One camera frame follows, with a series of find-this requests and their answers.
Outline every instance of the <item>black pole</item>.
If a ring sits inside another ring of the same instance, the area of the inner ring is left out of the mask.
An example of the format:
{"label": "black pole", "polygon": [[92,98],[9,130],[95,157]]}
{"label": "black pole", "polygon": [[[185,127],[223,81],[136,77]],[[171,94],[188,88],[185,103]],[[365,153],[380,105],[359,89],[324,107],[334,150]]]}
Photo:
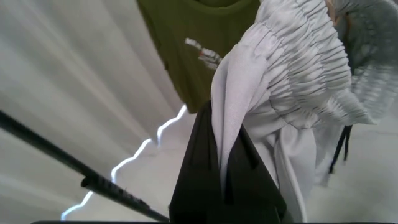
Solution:
{"label": "black pole", "polygon": [[84,178],[81,182],[81,186],[149,218],[153,218],[159,222],[169,222],[167,217],[150,209],[150,206],[141,199],[136,198],[129,192],[99,175]]}
{"label": "black pole", "polygon": [[23,124],[14,120],[2,110],[0,110],[0,128],[3,128],[5,131],[9,132],[15,137],[25,141],[27,144],[30,144],[44,154],[58,160],[62,164],[65,164],[69,168],[81,173],[84,176],[97,175],[93,169],[89,168],[84,163],[69,155],[67,152],[52,144],[48,140],[39,136],[29,128],[25,127]]}

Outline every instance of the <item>white light streak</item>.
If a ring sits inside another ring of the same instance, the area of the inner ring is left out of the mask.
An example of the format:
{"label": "white light streak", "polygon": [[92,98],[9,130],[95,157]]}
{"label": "white light streak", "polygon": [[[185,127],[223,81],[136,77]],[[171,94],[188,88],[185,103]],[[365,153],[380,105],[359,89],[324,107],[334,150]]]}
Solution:
{"label": "white light streak", "polygon": [[[160,140],[161,140],[161,138],[162,138],[163,130],[164,130],[165,128],[167,128],[169,125],[171,125],[172,123],[174,123],[174,122],[178,121],[179,119],[181,119],[181,117],[182,117],[183,114],[186,112],[186,110],[187,110],[187,106],[186,106],[186,105],[183,105],[182,108],[180,109],[180,112],[178,112],[178,115],[177,115],[175,118],[168,120],[166,123],[164,123],[162,126],[160,126],[160,127],[157,129],[157,145],[158,145],[158,147],[160,146]],[[150,143],[151,141],[152,141],[151,139],[146,139],[145,141],[143,141],[142,144],[141,144],[141,146],[140,146],[139,149],[137,150],[137,152],[136,152],[132,157],[123,160],[123,161],[120,162],[116,167],[114,167],[114,168],[112,169],[112,172],[111,172],[112,183],[116,183],[116,174],[117,174],[118,170],[119,170],[120,168],[122,168],[122,166],[126,165],[128,162],[131,162],[131,161],[133,161],[134,159],[137,159],[137,157],[139,156],[139,154],[145,149],[145,147],[147,146],[147,144]],[[81,201],[80,204],[74,205],[74,206],[68,208],[67,210],[65,210],[65,211],[61,214],[61,221],[65,221],[65,219],[66,219],[66,217],[67,217],[67,215],[68,215],[69,213],[73,212],[73,211],[76,210],[76,209],[79,209],[79,208],[85,206],[86,203],[87,203],[87,201],[91,198],[92,195],[93,195],[93,192],[92,192],[92,191],[89,191],[89,192],[86,194],[86,196],[84,197],[83,201]]]}

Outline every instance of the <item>olive green shirt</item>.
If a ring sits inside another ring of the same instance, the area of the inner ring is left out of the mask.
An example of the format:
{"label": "olive green shirt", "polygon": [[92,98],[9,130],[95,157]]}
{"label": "olive green shirt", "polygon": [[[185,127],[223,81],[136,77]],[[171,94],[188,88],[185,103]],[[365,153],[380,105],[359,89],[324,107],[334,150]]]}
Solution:
{"label": "olive green shirt", "polygon": [[210,99],[222,58],[254,22],[259,0],[137,0],[152,40],[190,113]]}

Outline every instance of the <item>black drawstring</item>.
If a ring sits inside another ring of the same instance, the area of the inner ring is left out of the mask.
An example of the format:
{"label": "black drawstring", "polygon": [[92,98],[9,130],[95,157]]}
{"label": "black drawstring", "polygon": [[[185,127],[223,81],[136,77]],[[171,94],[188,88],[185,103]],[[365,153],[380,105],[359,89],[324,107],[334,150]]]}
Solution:
{"label": "black drawstring", "polygon": [[344,140],[346,141],[345,142],[344,161],[347,160],[349,137],[351,136],[352,128],[353,128],[352,125],[344,127],[343,132],[340,135],[340,139],[338,140],[338,144],[337,144],[337,147],[336,147],[335,155],[333,156],[333,160],[332,160],[332,162],[330,164],[330,167],[329,167],[329,174],[332,174],[333,171],[334,171],[333,169],[334,169],[334,166],[335,166],[335,164],[337,162],[338,156],[340,155],[340,151],[341,151],[341,148],[343,147]]}

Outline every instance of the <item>curtain fold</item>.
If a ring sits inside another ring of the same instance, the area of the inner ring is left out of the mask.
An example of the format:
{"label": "curtain fold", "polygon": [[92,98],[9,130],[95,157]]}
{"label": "curtain fold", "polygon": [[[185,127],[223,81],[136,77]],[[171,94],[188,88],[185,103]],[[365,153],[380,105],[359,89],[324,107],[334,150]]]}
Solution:
{"label": "curtain fold", "polygon": [[[0,57],[0,109],[108,178],[182,107],[135,1],[0,0]],[[81,179],[0,131],[0,223],[59,217]]]}

